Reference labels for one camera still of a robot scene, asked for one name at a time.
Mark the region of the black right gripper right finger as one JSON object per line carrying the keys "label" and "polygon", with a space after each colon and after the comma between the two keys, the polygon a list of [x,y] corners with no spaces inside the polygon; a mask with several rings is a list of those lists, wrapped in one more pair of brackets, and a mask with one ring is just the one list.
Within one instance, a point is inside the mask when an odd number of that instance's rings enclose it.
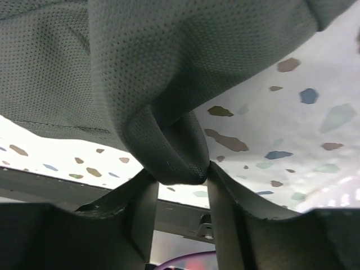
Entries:
{"label": "black right gripper right finger", "polygon": [[220,269],[359,268],[358,209],[297,213],[235,182],[215,163],[208,195]]}

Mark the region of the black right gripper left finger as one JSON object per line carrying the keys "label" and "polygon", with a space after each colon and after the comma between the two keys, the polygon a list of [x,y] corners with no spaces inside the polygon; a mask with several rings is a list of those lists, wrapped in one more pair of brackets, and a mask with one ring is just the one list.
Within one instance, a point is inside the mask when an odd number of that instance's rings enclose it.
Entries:
{"label": "black right gripper left finger", "polygon": [[142,170],[74,211],[48,202],[1,204],[1,268],[144,269],[158,186]]}

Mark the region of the grey t-shirt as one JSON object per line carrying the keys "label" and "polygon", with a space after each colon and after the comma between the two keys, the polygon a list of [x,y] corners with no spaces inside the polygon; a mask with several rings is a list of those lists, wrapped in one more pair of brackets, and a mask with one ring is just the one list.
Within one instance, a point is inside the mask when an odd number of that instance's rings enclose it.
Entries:
{"label": "grey t-shirt", "polygon": [[2,1],[1,115],[200,185],[193,110],[285,57],[352,1]]}

